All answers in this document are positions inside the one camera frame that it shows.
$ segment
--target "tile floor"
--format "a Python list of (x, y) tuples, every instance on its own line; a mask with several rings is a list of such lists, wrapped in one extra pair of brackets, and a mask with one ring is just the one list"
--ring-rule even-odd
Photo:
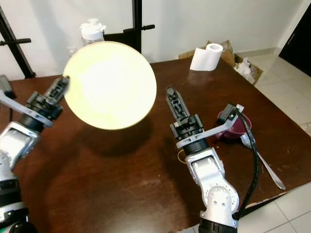
[[(274, 54), (249, 61), (263, 70), (255, 87), (311, 136), (311, 77)], [(290, 191), (241, 218), (238, 233), (311, 232), (310, 195), (311, 183)], [(182, 233), (198, 233), (198, 225)]]

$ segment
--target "black cable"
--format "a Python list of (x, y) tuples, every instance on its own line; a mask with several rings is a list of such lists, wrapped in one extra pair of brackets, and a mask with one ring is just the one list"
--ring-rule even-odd
[(252, 151), (253, 151), (253, 155), (254, 155), (254, 173), (253, 173), (253, 179), (252, 182), (248, 188), (248, 191), (246, 193), (246, 196), (242, 202), (241, 208), (239, 209), (239, 211), (234, 215), (234, 218), (236, 220), (239, 220), (243, 214), (243, 211), (245, 210), (247, 203), (249, 201), (249, 199), (251, 198), (253, 191), (255, 190), (255, 187), (257, 185), (258, 182), (258, 176), (259, 176), (259, 161), (258, 161), (258, 151), (257, 151), (257, 145), (255, 142), (255, 138), (253, 136), (253, 133), (251, 131), (251, 129), (249, 128), (247, 121), (244, 117), (244, 115), (242, 113), (239, 112), (239, 110), (236, 110), (236, 114), (238, 115), (238, 117), (241, 119), (243, 126), (246, 129), (246, 133), (248, 135), (248, 138), (250, 140), (251, 143), (251, 147), (252, 147)]
[(13, 120), (13, 109), (10, 108), (9, 122)]

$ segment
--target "black door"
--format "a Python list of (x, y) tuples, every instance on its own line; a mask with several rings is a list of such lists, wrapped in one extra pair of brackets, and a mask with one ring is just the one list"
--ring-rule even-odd
[(279, 56), (311, 76), (311, 5)]

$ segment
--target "white bottle cap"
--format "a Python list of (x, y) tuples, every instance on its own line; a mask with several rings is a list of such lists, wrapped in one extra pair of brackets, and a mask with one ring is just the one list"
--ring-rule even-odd
[(83, 23), (80, 31), (83, 39), (85, 40), (98, 40), (103, 37), (103, 30), (106, 29), (105, 25), (98, 22), (97, 18), (90, 18), (88, 23)]

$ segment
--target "plastic bottle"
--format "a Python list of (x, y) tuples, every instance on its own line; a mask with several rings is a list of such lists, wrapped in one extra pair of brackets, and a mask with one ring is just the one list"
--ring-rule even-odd
[(80, 27), (83, 46), (104, 41), (106, 26), (99, 23), (97, 18), (90, 18), (87, 21), (88, 23), (83, 23)]

